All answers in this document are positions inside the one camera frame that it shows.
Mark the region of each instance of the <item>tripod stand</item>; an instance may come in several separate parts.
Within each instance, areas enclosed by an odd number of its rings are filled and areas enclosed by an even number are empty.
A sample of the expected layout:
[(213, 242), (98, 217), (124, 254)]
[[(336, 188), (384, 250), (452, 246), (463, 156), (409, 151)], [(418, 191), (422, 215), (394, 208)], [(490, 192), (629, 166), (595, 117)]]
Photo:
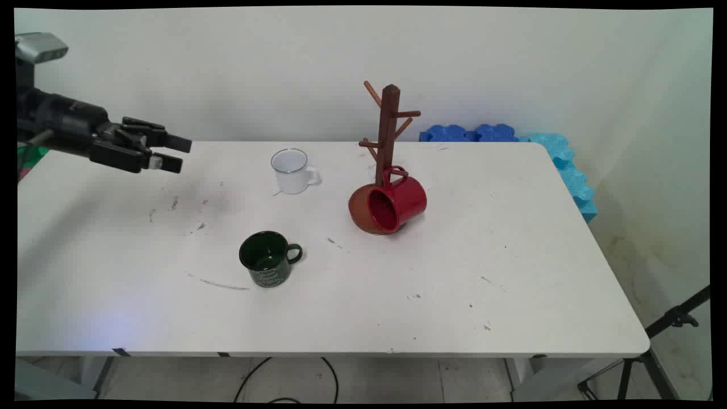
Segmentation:
[[(684, 301), (682, 304), (669, 309), (669, 311), (667, 311), (663, 317), (659, 318), (656, 322), (649, 325), (646, 328), (646, 335), (649, 337), (649, 339), (651, 339), (654, 336), (659, 335), (668, 327), (682, 327), (684, 326), (684, 324), (690, 324), (693, 327), (698, 327), (699, 323), (696, 321), (696, 319), (689, 315), (689, 313), (709, 299), (710, 286), (708, 285), (702, 288), (697, 294), (691, 296), (687, 301)], [(631, 367), (633, 366), (634, 362), (641, 362), (646, 366), (649, 377), (654, 382), (656, 390), (659, 391), (659, 395), (662, 397), (662, 399), (677, 399), (676, 392), (673, 390), (673, 388), (669, 384), (669, 381), (666, 379), (661, 365), (654, 356), (651, 348), (649, 348), (648, 351), (644, 352), (638, 357), (626, 358), (623, 360), (623, 362), (624, 369), (621, 372), (621, 382), (619, 383), (619, 394), (617, 399), (626, 399), (626, 392), (628, 391), (629, 379), (631, 377)], [(601, 373), (612, 369), (619, 363), (621, 362), (615, 362), (614, 364), (609, 365), (608, 367), (598, 371), (594, 375), (586, 378), (584, 381), (578, 384), (578, 390), (583, 392), (583, 394), (585, 394), (585, 396), (589, 400), (597, 400), (598, 398), (588, 386), (587, 382), (595, 378), (596, 376), (599, 376)]]

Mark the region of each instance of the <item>green mug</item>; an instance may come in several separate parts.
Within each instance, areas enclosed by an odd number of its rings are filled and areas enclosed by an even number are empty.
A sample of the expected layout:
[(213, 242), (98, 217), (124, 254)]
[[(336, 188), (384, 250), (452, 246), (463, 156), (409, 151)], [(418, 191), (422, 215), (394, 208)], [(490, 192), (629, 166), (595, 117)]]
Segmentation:
[[(288, 258), (290, 250), (298, 250)], [(260, 287), (275, 287), (290, 277), (290, 266), (303, 256), (299, 245), (289, 245), (282, 234), (261, 231), (248, 237), (240, 246), (240, 262)]]

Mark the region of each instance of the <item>white enamel mug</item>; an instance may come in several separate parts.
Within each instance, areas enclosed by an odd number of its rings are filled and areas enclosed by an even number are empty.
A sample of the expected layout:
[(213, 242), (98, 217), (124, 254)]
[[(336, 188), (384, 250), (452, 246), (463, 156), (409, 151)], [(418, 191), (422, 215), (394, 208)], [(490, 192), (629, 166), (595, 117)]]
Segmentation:
[(275, 170), (278, 188), (283, 193), (298, 194), (309, 185), (321, 182), (321, 174), (312, 166), (308, 166), (308, 155), (295, 148), (283, 149), (270, 158), (270, 165)]

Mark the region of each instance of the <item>tripod leg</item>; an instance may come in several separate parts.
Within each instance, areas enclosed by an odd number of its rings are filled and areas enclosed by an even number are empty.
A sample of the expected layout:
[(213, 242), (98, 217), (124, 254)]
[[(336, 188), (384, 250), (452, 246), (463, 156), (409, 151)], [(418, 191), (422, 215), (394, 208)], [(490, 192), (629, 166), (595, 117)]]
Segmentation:
[(634, 361), (632, 359), (624, 360), (624, 370), (621, 372), (621, 384), (619, 385), (619, 396), (617, 399), (626, 399), (626, 392), (629, 389), (629, 380), (631, 379), (631, 365)]

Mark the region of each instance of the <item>black cable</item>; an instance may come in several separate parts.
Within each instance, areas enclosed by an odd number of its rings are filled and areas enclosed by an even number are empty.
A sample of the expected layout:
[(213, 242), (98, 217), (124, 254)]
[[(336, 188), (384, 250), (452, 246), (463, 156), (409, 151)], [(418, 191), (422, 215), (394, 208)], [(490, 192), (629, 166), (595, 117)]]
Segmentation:
[(326, 363), (326, 365), (328, 365), (328, 369), (330, 369), (331, 370), (331, 373), (333, 374), (333, 380), (336, 382), (336, 395), (333, 398), (333, 403), (334, 404), (335, 403), (338, 403), (338, 377), (336, 376), (336, 371), (333, 370), (333, 367), (331, 366), (331, 363), (328, 362), (328, 360), (326, 358), (321, 357), (321, 359), (323, 360), (323, 362)]
[(295, 400), (295, 399), (293, 399), (293, 398), (291, 398), (291, 397), (279, 397), (278, 399), (273, 399), (273, 400), (271, 400), (271, 401), (270, 401), (270, 402), (268, 402), (268, 403), (276, 403), (276, 402), (282, 402), (282, 401), (284, 401), (284, 400), (289, 400), (289, 401), (291, 401), (291, 402), (293, 402), (293, 403), (300, 403), (300, 401), (299, 401), (299, 400)]
[(272, 358), (272, 357), (265, 358), (261, 363), (257, 364), (255, 369), (251, 370), (250, 373), (245, 375), (245, 379), (243, 379), (242, 384), (240, 384), (240, 389), (237, 390), (237, 394), (235, 395), (235, 400), (233, 400), (232, 403), (237, 403), (237, 398), (240, 397), (240, 392), (242, 392), (242, 389), (245, 387), (247, 380), (250, 379), (250, 376), (252, 376), (252, 374), (255, 373), (255, 371), (262, 366), (262, 364), (269, 361), (270, 358)]
[[(240, 388), (237, 390), (237, 394), (235, 394), (235, 399), (233, 400), (233, 403), (237, 403), (237, 399), (240, 397), (240, 392), (242, 392), (242, 389), (245, 387), (245, 384), (247, 384), (247, 381), (250, 379), (252, 374), (255, 373), (255, 371), (258, 370), (262, 366), (262, 364), (269, 361), (270, 358), (272, 358), (272, 357), (265, 358), (261, 363), (257, 364), (257, 366), (253, 370), (251, 370), (250, 373), (245, 375), (245, 378), (243, 379), (242, 384), (240, 384)], [(326, 358), (321, 357), (321, 359), (323, 360), (323, 362), (326, 363), (326, 365), (328, 365), (328, 369), (330, 369), (331, 374), (333, 374), (333, 380), (336, 383), (336, 394), (334, 395), (333, 403), (338, 403), (338, 376), (336, 376), (336, 371), (333, 369), (333, 366), (331, 365), (331, 363), (328, 362), (328, 360)], [(293, 399), (291, 397), (279, 397), (279, 398), (271, 400), (268, 403), (282, 402), (284, 400), (287, 400), (287, 401), (290, 401), (293, 403), (300, 403), (299, 400)]]

